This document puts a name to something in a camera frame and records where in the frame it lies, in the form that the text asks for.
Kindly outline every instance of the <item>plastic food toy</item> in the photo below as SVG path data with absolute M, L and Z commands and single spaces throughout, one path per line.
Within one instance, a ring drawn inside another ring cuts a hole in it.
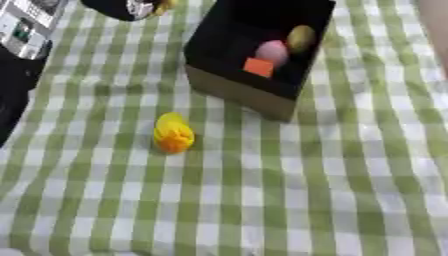
M 315 38 L 315 32 L 311 27 L 300 25 L 289 33 L 287 44 L 292 53 L 301 53 L 311 46 Z
M 270 78 L 274 72 L 274 63 L 267 60 L 248 58 L 244 70 L 259 76 Z
M 157 120 L 154 142 L 160 150 L 174 154 L 184 152 L 194 142 L 194 133 L 178 113 L 170 112 Z
M 280 40 L 268 41 L 258 47 L 255 56 L 257 59 L 268 60 L 278 68 L 288 61 L 288 48 Z

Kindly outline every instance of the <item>plaid fabric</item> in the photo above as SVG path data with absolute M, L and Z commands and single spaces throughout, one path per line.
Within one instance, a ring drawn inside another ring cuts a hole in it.
M 413 1 L 337 1 L 291 124 L 191 91 L 182 46 L 211 4 L 135 23 L 69 4 L 0 151 L 0 247 L 448 255 L 448 86 Z M 197 133 L 184 154 L 150 142 L 168 111 Z

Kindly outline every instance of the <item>box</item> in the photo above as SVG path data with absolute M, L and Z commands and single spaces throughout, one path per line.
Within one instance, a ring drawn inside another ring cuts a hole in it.
M 289 121 L 330 22 L 330 0 L 218 0 L 185 47 L 191 86 Z M 272 78 L 243 70 L 248 57 L 268 40 L 286 40 L 297 25 L 308 25 L 316 40 L 277 69 Z

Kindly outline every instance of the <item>orange cube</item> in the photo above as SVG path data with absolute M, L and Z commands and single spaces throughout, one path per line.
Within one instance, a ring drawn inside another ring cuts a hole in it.
M 259 76 L 270 78 L 274 73 L 274 63 L 267 60 L 247 58 L 246 63 L 244 64 L 244 70 Z

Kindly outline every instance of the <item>green and white checkered tablecloth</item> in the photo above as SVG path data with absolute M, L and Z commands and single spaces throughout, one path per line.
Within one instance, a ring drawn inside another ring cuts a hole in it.
M 123 23 L 70 2 L 0 151 L 0 247 L 448 255 L 448 84 L 414 2 L 338 0 L 291 124 L 191 90 L 182 47 L 211 4 Z M 168 111 L 197 133 L 184 154 L 150 143 Z

